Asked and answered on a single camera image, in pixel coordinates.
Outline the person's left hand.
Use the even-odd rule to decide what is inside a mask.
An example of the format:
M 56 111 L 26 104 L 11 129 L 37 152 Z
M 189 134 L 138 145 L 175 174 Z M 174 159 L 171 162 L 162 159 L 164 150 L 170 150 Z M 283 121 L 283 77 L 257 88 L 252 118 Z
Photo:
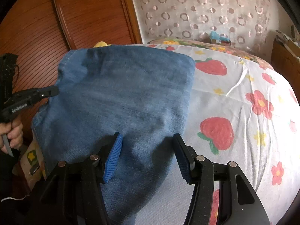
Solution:
M 21 116 L 17 116 L 10 123 L 1 123 L 0 134 L 7 135 L 12 149 L 20 149 L 23 144 L 23 124 L 21 122 Z

